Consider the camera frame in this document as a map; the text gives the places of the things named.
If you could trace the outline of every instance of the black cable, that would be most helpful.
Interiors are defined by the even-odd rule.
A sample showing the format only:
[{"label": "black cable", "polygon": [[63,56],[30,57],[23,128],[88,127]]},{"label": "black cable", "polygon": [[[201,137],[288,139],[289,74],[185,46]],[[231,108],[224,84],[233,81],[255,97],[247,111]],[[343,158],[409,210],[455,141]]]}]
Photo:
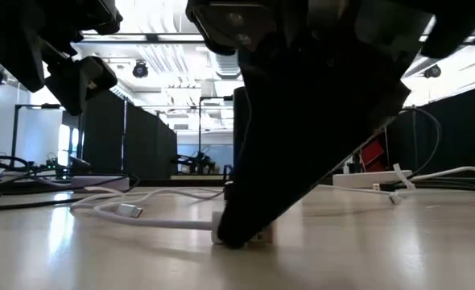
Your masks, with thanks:
[{"label": "black cable", "polygon": [[463,190],[463,191],[475,191],[475,186],[460,186],[460,185],[446,185],[446,184],[415,184],[415,187],[418,189],[452,189],[452,190]]},{"label": "black cable", "polygon": [[[25,169],[24,172],[26,172],[26,173],[30,172],[30,164],[28,163],[28,161],[26,161],[22,158],[13,157],[13,156],[0,156],[0,160],[18,161],[18,162],[20,162],[21,164],[24,165],[24,169]],[[9,169],[9,170],[14,170],[14,171],[19,171],[20,170],[19,168],[15,168],[13,166],[5,165],[5,164],[3,164],[2,167],[6,168],[6,169]]]},{"label": "black cable", "polygon": [[415,177],[419,172],[421,172],[431,162],[432,158],[434,158],[434,155],[438,151],[438,147],[440,146],[440,143],[441,143],[442,129],[441,129],[440,121],[438,121],[438,119],[436,119],[432,114],[428,113],[426,110],[422,110],[420,108],[406,107],[406,108],[403,108],[402,111],[415,111],[415,112],[424,114],[425,116],[427,116],[434,122],[435,127],[436,127],[436,143],[435,143],[434,149],[432,150],[432,153],[429,156],[429,158],[427,158],[427,161],[425,161],[425,163],[422,166],[420,166],[418,169],[413,171],[413,173],[407,177],[407,179],[410,180],[411,178]]},{"label": "black cable", "polygon": [[0,210],[33,209],[33,208],[49,206],[49,205],[64,205],[68,203],[81,201],[83,199],[84,198],[69,198],[62,201],[41,201],[41,202],[32,202],[32,203],[17,204],[17,205],[0,205]]},{"label": "black cable", "polygon": [[[32,174],[36,174],[36,173],[42,173],[42,172],[46,172],[46,171],[55,171],[55,170],[63,170],[63,169],[73,169],[73,170],[83,170],[80,169],[80,168],[42,168],[42,169],[38,169],[38,170],[34,170],[33,172],[30,172],[30,173],[27,173],[25,175],[22,175],[22,176],[18,176],[18,177],[15,177],[11,180],[7,180],[5,182],[2,182],[0,185],[3,186],[3,185],[7,185],[7,184],[12,184],[14,183],[15,181],[19,181],[19,180],[25,180],[25,179],[33,179],[35,177],[53,177],[53,176],[57,176],[57,174],[52,174],[52,175],[44,175],[44,176],[32,176]],[[123,178],[126,178],[128,177],[129,178],[129,182],[130,182],[130,179],[133,178],[135,180],[135,182],[128,188],[124,191],[124,193],[128,193],[130,190],[134,189],[136,186],[139,185],[139,183],[141,182],[141,179],[132,174],[132,173],[129,173],[129,172],[126,172],[126,171],[123,171],[123,170],[118,170],[118,169],[100,169],[100,168],[86,168],[85,170],[89,170],[89,171],[92,171],[92,170],[106,170],[106,171],[112,171],[112,172],[116,172],[116,173],[119,173],[119,174],[122,174],[124,175],[122,178],[118,178],[118,179],[114,179],[114,180],[107,180],[106,182],[102,183],[102,184],[105,184],[105,183],[108,183],[110,181],[116,181],[116,180],[121,180]],[[68,172],[65,172],[65,173],[62,173],[63,176],[113,176],[114,174],[106,174],[106,173],[82,173],[82,172],[75,172],[75,173],[68,173]]]},{"label": "black cable", "polygon": [[444,180],[414,180],[412,181],[413,184],[445,184],[451,186],[470,186],[475,188],[475,184],[470,184],[466,182],[459,182],[459,181],[444,181]]},{"label": "black cable", "polygon": [[40,189],[34,189],[34,190],[14,191],[14,192],[0,191],[0,193],[3,196],[18,196],[18,195],[30,195],[30,194],[39,194],[39,193],[56,193],[56,192],[63,192],[63,191],[72,191],[72,190],[78,190],[78,189],[85,189],[86,187],[91,187],[91,186],[101,186],[103,184],[108,184],[108,183],[113,182],[113,181],[122,180],[122,179],[125,179],[127,177],[128,176],[121,176],[119,178],[114,178],[114,179],[111,179],[111,180],[103,180],[103,181],[97,182],[95,184],[76,186],[76,187],[40,188]]},{"label": "black cable", "polygon": [[206,145],[205,147],[202,148],[202,150],[200,151],[200,153],[204,153],[204,154],[207,154],[207,152],[209,152],[211,150],[211,147],[209,145]]}]

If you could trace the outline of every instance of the table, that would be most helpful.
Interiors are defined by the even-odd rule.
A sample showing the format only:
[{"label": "table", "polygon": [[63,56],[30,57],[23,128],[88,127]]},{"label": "table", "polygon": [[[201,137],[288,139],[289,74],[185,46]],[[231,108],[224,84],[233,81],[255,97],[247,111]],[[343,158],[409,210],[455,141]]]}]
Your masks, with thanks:
[{"label": "table", "polygon": [[[210,220],[223,207],[193,202],[156,197],[143,216]],[[237,251],[213,246],[209,232],[124,226],[66,206],[0,212],[1,289],[475,289],[475,193],[421,192],[393,206],[319,188],[278,220],[276,245]]]}]

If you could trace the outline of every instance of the black curtain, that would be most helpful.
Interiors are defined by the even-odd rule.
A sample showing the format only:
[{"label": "black curtain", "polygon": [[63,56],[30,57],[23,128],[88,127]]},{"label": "black curtain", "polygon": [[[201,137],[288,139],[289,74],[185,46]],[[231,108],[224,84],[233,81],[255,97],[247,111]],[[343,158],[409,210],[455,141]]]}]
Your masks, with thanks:
[{"label": "black curtain", "polygon": [[[422,173],[475,166],[475,89],[435,101],[422,109],[435,116],[443,129],[438,152]],[[432,121],[423,115],[417,114],[416,120],[420,166],[432,152],[436,130]]]},{"label": "black curtain", "polygon": [[102,92],[87,101],[85,108],[83,159],[95,168],[122,168],[124,101]]},{"label": "black curtain", "polygon": [[157,116],[128,104],[124,168],[141,179],[167,179],[176,173],[176,133]]},{"label": "black curtain", "polygon": [[[475,90],[421,108],[436,117],[443,135],[434,158],[420,173],[475,166]],[[388,127],[390,163],[400,163],[403,169],[414,171],[422,166],[435,143],[436,128],[422,114],[404,113]]]},{"label": "black curtain", "polygon": [[157,118],[130,103],[126,106],[124,168],[141,179],[157,179]]},{"label": "black curtain", "polygon": [[386,154],[389,160],[389,168],[393,169],[393,164],[400,164],[402,169],[415,170],[417,162],[415,160],[415,139],[413,135],[412,112],[400,114],[386,128]]}]

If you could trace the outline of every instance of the white power strip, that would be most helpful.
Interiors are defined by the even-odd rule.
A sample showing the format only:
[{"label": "white power strip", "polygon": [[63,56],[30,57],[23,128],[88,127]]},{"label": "white power strip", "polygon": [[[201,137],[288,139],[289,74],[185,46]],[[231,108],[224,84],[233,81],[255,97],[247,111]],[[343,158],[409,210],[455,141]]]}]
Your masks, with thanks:
[{"label": "white power strip", "polygon": [[74,176],[71,179],[71,187],[80,188],[85,186],[91,186],[93,184],[101,183],[107,181],[106,184],[100,185],[108,189],[116,189],[119,191],[127,190],[130,187],[130,180],[128,177],[116,180],[121,178],[120,176]]},{"label": "white power strip", "polygon": [[[404,176],[409,176],[411,170],[402,170]],[[373,184],[400,180],[395,172],[367,172],[351,174],[335,174],[332,185],[349,189],[371,189]]]}]

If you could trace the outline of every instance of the white cable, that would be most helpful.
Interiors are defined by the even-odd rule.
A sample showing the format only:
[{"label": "white cable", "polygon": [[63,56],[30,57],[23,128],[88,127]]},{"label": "white cable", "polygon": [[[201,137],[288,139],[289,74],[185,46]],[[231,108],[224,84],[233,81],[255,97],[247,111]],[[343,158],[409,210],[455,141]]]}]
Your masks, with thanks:
[{"label": "white cable", "polygon": [[341,189],[341,190],[346,190],[346,191],[351,191],[351,192],[358,192],[358,193],[373,193],[373,194],[385,195],[385,196],[393,195],[393,193],[391,193],[391,192],[385,192],[385,191],[373,190],[373,189],[344,188],[344,187],[341,187],[341,186],[324,185],[324,184],[319,184],[318,187],[327,188],[327,189]]},{"label": "white cable", "polygon": [[433,177],[446,176],[446,175],[449,175],[449,174],[458,173],[458,172],[466,172],[466,171],[475,172],[475,167],[474,166],[464,166],[464,167],[460,167],[460,168],[449,169],[449,170],[445,170],[445,171],[442,171],[442,172],[436,172],[436,173],[432,173],[432,174],[413,177],[413,178],[411,178],[411,180],[413,180],[413,181],[426,180],[426,179],[433,178]]},{"label": "white cable", "polygon": [[[122,202],[108,202],[102,205],[93,205],[87,203],[88,201],[95,201],[98,199],[106,199],[111,197],[131,197],[131,196],[139,196],[146,194],[145,197],[133,200],[133,201],[125,201],[125,204],[128,205],[136,205],[145,202],[149,198],[157,196],[159,194],[168,194],[174,193],[178,195],[182,195],[185,197],[192,197],[200,200],[211,200],[215,197],[220,196],[223,192],[220,190],[210,189],[210,188],[174,188],[174,189],[157,189],[153,192],[149,193],[122,193],[118,190],[111,189],[111,188],[103,188],[103,187],[87,187],[87,190],[101,190],[106,191],[109,193],[105,194],[98,194],[92,197],[86,197],[85,199],[78,201],[71,205],[70,209],[93,209],[93,213],[95,216],[105,219],[110,222],[117,222],[131,226],[151,226],[151,227],[159,227],[159,228],[168,228],[168,229],[186,229],[186,230],[212,230],[213,223],[212,222],[198,222],[198,221],[168,221],[168,220],[158,220],[158,219],[150,219],[150,218],[132,218],[132,217],[122,217],[118,216],[115,213],[111,213],[106,211],[107,209],[112,209],[114,206],[121,205]],[[212,196],[203,197],[193,193],[187,193],[185,190],[203,190],[205,192],[217,193],[213,194]]]},{"label": "white cable", "polygon": [[395,174],[400,179],[400,181],[402,181],[406,185],[407,189],[412,189],[412,190],[416,189],[415,185],[404,176],[404,174],[402,173],[402,169],[400,169],[399,164],[393,165],[393,169],[395,170]]}]

